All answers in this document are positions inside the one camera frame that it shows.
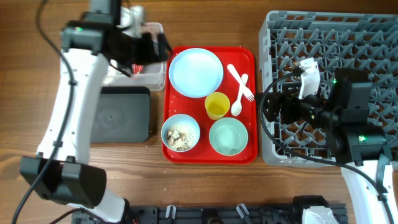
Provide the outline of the mint green bowl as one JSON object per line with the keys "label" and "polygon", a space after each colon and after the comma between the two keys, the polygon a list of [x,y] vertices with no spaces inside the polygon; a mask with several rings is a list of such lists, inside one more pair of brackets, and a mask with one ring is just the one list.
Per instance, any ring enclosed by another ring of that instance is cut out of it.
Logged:
{"label": "mint green bowl", "polygon": [[242,122],[235,118],[221,118],[210,128],[209,142],[221,155],[235,156],[244,151],[248,144],[248,131]]}

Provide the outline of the yellow plastic cup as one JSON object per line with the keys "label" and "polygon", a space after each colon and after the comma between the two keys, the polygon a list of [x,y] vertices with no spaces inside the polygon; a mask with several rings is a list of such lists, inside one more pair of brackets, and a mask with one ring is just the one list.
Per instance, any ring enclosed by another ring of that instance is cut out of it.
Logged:
{"label": "yellow plastic cup", "polygon": [[230,109],[229,98],[221,92],[213,92],[205,99],[207,115],[212,120],[221,119]]}

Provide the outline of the blue bowl with food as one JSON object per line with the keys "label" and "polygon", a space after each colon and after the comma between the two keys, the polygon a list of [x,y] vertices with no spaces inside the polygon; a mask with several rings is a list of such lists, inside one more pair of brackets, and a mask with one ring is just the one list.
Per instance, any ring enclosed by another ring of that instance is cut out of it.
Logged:
{"label": "blue bowl with food", "polygon": [[161,138],[167,149],[173,152],[187,152],[199,142],[200,127],[191,116],[176,114],[163,123]]}

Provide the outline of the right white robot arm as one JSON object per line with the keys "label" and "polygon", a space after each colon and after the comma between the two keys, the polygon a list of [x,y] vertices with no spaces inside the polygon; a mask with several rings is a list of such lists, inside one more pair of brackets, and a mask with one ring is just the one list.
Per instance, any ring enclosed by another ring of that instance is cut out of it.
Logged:
{"label": "right white robot arm", "polygon": [[[353,68],[337,68],[327,99],[317,95],[300,99],[291,91],[273,93],[276,84],[277,80],[272,82],[259,100],[262,128],[269,139],[294,156],[340,167],[358,223],[397,223],[391,147],[386,132],[368,122],[373,88],[368,75]],[[322,129],[335,160],[317,159],[287,149],[266,125],[278,116],[285,124],[303,120]]]}

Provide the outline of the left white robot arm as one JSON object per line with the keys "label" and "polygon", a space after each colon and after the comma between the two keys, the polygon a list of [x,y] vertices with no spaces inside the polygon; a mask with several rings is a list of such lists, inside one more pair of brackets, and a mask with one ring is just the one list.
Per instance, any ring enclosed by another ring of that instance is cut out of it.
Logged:
{"label": "left white robot arm", "polygon": [[120,1],[92,1],[80,19],[62,29],[60,83],[48,129],[33,157],[23,157],[21,176],[45,200],[71,206],[102,223],[133,223],[128,200],[106,186],[106,172],[89,165],[96,107],[108,70],[125,76],[133,65],[164,62],[172,48],[164,34],[141,31],[142,6],[128,9],[121,25]]}

